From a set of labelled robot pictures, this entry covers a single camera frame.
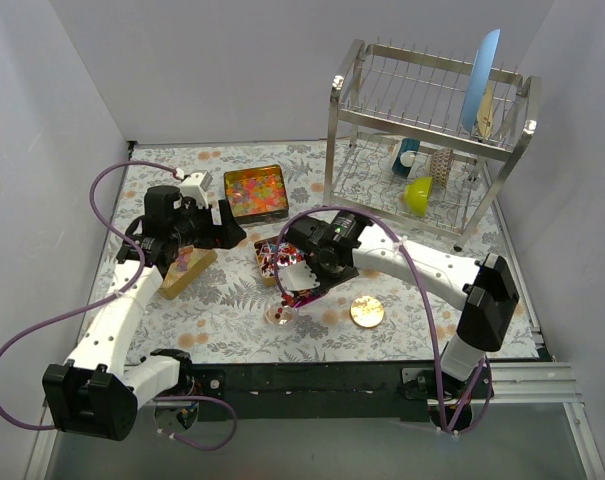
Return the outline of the magenta plastic scoop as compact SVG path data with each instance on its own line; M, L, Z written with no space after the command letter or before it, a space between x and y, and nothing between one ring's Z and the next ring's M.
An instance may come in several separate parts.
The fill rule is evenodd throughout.
M303 306L322 298L325 294L326 292L321 288L291 291L286 294L286 302L291 308L302 308Z

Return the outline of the gold tin with lollipops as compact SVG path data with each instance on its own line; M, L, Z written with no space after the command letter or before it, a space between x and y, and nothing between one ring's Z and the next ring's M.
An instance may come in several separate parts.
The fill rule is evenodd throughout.
M275 286L274 268L286 268L304 259L304 253L289 242L276 244L277 238L258 240L253 244L257 266L263 283Z

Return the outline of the clear glass jar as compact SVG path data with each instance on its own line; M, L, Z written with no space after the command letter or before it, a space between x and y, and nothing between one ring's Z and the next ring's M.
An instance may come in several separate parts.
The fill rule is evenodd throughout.
M273 301L265 307L263 318L270 327L292 329L298 322L298 311L284 301Z

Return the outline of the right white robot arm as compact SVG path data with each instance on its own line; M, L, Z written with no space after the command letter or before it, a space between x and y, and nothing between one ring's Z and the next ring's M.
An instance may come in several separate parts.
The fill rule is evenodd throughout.
M408 282L423 297L435 295L460 311L456 332L434 350L434 383L446 397L471 384L486 356L502 347L520 296L505 258L482 260L448 254L401 239L381 220L353 208L334 211L331 221L316 210L293 217L278 239L300 250L302 260L278 268L276 283L293 307L373 270Z

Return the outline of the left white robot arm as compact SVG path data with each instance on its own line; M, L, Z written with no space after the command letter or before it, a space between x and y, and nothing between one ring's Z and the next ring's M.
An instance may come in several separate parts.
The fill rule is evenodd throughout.
M125 367L133 335L183 247L232 249L246 233L229 202L215 205L193 187L154 186L127 227L116 256L113 300L101 306L64 364L47 367L42 384L56 429L121 441L138 410L161 394L187 398L195 386L188 353L156 349Z

